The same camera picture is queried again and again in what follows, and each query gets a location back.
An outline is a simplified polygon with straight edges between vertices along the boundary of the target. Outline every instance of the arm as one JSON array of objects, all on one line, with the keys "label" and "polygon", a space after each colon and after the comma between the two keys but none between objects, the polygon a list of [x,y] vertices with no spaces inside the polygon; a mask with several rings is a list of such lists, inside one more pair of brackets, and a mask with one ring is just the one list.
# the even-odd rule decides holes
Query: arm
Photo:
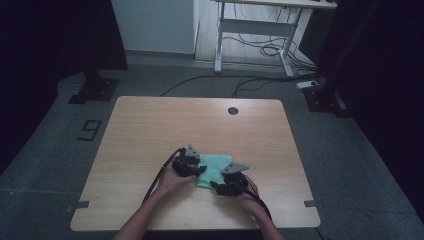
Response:
[{"label": "arm", "polygon": [[184,184],[193,182],[195,179],[195,176],[186,178],[179,177],[171,168],[171,164],[169,164],[165,168],[156,190],[131,216],[124,226],[122,226],[113,239],[142,239],[156,210],[160,207],[161,202],[169,198],[178,188]]},{"label": "arm", "polygon": [[[259,194],[258,187],[248,176],[246,176],[246,178],[251,184],[248,187],[249,191]],[[240,196],[237,196],[237,200],[255,218],[265,240],[284,240],[280,230],[278,230],[278,228],[274,225],[261,205],[259,205],[251,196],[243,193]]]}]

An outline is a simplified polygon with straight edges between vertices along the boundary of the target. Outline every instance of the desk leg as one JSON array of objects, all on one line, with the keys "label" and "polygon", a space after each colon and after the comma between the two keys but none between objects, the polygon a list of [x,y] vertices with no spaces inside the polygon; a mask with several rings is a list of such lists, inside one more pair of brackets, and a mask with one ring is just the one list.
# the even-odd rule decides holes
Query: desk leg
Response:
[{"label": "desk leg", "polygon": [[222,65],[222,23],[224,21],[224,12],[225,12],[225,3],[222,3],[221,16],[219,18],[218,45],[216,46],[216,54],[215,54],[215,73],[221,73],[221,65]]},{"label": "desk leg", "polygon": [[284,70],[286,71],[286,75],[288,77],[294,76],[293,71],[292,71],[291,66],[290,66],[291,61],[290,61],[290,58],[288,56],[288,52],[290,50],[290,45],[293,41],[294,34],[296,33],[297,25],[299,23],[300,15],[302,14],[302,10],[303,10],[303,8],[299,8],[299,10],[297,11],[296,17],[295,17],[295,19],[294,19],[294,21],[293,21],[293,23],[290,27],[288,39],[287,39],[286,43],[284,44],[283,51],[280,52],[280,58],[281,58],[281,61],[283,62]]}]

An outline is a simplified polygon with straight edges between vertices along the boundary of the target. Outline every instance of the black curtain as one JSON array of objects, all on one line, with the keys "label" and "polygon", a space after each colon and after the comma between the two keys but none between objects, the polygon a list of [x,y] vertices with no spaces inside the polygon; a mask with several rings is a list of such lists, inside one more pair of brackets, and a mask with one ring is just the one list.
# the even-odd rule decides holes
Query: black curtain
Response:
[{"label": "black curtain", "polygon": [[0,1],[0,173],[57,96],[87,69],[127,70],[110,0]]},{"label": "black curtain", "polygon": [[344,0],[319,60],[422,220],[423,9],[413,0]]}]

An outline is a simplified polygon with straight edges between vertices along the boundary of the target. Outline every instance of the desk frame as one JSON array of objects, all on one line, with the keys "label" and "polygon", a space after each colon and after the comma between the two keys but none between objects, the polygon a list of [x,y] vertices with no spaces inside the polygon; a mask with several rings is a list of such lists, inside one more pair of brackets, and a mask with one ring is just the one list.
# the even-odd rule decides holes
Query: desk frame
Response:
[{"label": "desk frame", "polygon": [[[221,2],[221,15],[219,18],[219,29],[218,29],[218,45],[216,47],[215,54],[215,68],[216,73],[221,73],[222,71],[222,34],[224,32],[228,33],[244,33],[244,34],[255,34],[255,35],[269,35],[269,36],[278,36],[278,37],[287,37],[285,41],[283,50],[280,51],[279,56],[283,63],[284,70],[288,77],[294,77],[293,70],[290,66],[290,59],[288,57],[288,52],[293,42],[294,34],[299,23],[300,16],[304,8],[323,8],[324,6],[314,5],[314,4],[296,4],[294,7],[298,8],[295,19],[291,23],[274,23],[274,22],[264,22],[264,21],[252,21],[252,20],[239,20],[239,19],[225,19],[225,2],[228,3],[241,3],[241,4],[258,4],[258,5],[274,5],[274,6],[287,6],[293,7],[292,1],[240,1],[240,0],[216,0],[218,4]],[[335,8],[337,5],[326,4]]]}]

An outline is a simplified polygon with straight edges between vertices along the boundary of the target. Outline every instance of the white wall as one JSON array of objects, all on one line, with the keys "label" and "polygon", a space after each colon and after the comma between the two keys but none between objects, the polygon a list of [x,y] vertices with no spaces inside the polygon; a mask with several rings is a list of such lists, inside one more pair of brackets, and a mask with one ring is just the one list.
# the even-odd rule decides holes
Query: white wall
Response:
[{"label": "white wall", "polygon": [[193,54],[198,0],[112,0],[125,50]]}]

